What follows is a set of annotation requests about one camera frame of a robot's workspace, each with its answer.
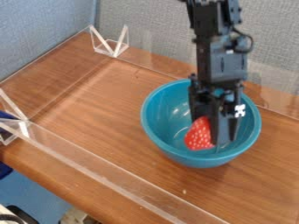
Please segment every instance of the red strawberry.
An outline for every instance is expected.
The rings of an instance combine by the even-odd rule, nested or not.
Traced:
[[[207,150],[215,146],[211,143],[211,124],[207,116],[194,122],[185,136],[185,143],[193,151]]]

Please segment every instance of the gray wall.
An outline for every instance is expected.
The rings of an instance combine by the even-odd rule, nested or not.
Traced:
[[[299,94],[299,1],[239,0],[245,8],[241,29],[254,35],[250,80]],[[185,4],[177,0],[101,1],[99,28],[118,38],[130,26],[131,45],[186,62],[195,62],[193,31]]]
[[[95,23],[97,0],[0,0],[0,79]]]

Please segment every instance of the black cable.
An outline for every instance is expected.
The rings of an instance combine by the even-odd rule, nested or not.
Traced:
[[[241,36],[246,37],[250,39],[250,48],[249,49],[245,49],[245,50],[239,50],[239,49],[234,49],[237,53],[251,53],[254,51],[254,48],[255,48],[255,40],[253,38],[253,36],[250,36],[249,34],[246,34],[245,32],[242,32],[241,30],[238,30],[238,28],[233,28],[233,31],[239,34]]]
[[[24,224],[24,221],[12,214],[0,214],[0,221],[14,221],[18,224]]]

